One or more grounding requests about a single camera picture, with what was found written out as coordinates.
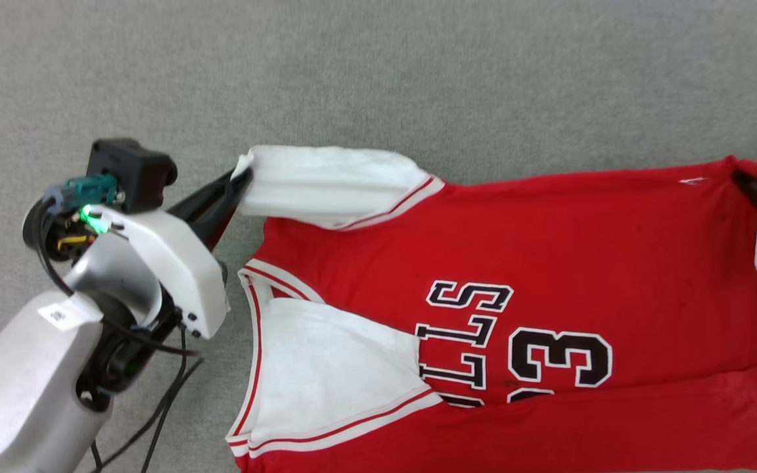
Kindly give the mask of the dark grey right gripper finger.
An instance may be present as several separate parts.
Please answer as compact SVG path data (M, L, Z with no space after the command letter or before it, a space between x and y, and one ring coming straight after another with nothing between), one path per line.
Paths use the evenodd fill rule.
M736 169L733 172L733 182L749 201L749 204L757 210L757 174Z

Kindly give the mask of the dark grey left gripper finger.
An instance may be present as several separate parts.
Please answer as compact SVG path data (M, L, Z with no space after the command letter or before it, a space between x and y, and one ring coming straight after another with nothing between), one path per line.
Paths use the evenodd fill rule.
M222 239L246 191L198 191L191 197L191 229L208 251Z
M250 168L234 175L231 171L204 185L166 210L189 225L228 222L244 198L254 177Z

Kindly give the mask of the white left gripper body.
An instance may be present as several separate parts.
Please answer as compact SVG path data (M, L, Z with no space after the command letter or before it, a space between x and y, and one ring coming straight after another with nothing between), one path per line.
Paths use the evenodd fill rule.
M126 214L90 204L71 212L40 200L24 219L24 242L73 261L65 288L37 309L59 330L107 321L95 294L108 294L154 329L166 305L193 336L211 339L229 313L223 269L182 219L162 210Z

